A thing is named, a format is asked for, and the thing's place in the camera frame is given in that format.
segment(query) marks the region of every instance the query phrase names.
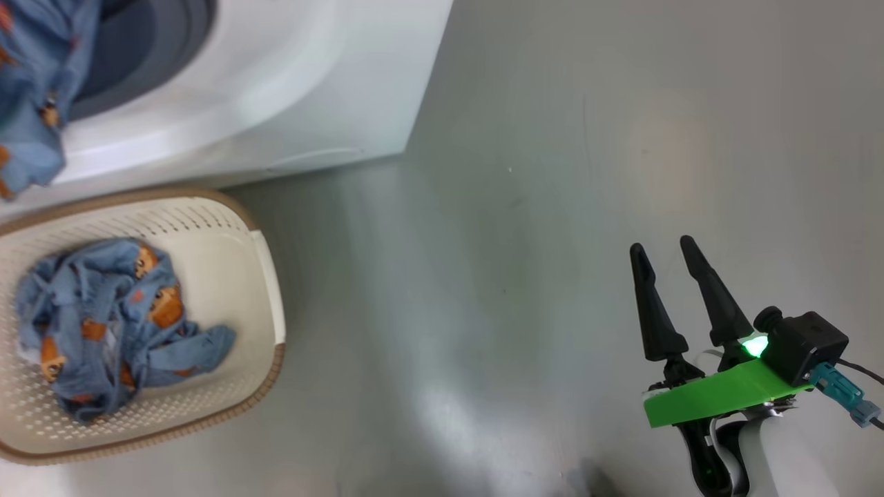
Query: green bracket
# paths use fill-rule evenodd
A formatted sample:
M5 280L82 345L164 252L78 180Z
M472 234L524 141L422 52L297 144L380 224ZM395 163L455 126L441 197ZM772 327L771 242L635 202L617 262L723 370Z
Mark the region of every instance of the green bracket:
M678 386L644 401L651 428L720 416L794 395L811 386L790 386L760 359Z

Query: white washing machine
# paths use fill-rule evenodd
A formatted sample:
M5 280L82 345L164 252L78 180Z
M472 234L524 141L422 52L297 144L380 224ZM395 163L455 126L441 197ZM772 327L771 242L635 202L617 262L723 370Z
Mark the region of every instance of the white washing machine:
M94 65L110 70L81 93L79 119L64 134L67 166L49 187L0 205L0 217L166 183L229 186L401 153L450 7L109 0L102 33L122 33L144 50L120 57L119 43L105 43L96 52Z

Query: floor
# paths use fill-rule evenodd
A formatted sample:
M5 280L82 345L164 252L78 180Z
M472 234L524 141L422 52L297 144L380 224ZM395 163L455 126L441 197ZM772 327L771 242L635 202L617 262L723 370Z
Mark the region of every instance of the floor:
M643 357L629 245L694 351L709 323L685 233L750 318L816 310L884 370L882 15L455 2L403 157L230 192L286 303L270 396L136 453L0 465L0 495L696 494L678 432L641 409L662 368ZM879 494L884 435L821 395L800 405L789 418L842 495Z

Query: blue clothing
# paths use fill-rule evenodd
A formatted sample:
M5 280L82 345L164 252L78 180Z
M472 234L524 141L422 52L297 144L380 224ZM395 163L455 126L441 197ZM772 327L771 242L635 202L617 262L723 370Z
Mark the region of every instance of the blue clothing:
M43 258L15 307L22 348L42 351L59 404L84 424L144 387L213 371L236 336L188 322L168 254L131 239Z
M101 0L0 0L0 196L65 165L61 128L88 76Z

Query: laundry basket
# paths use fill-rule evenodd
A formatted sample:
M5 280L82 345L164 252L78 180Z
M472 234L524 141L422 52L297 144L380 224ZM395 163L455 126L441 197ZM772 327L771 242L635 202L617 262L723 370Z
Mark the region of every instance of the laundry basket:
M93 241L135 237L169 253L188 318L229 325L224 362L175 386L148 388L88 426L56 404L38 365L19 357L13 299L43 256ZM234 200L201 190L116 195L0 226L0 456L53 464L118 454L221 423L270 391L285 352L279 285L267 242Z

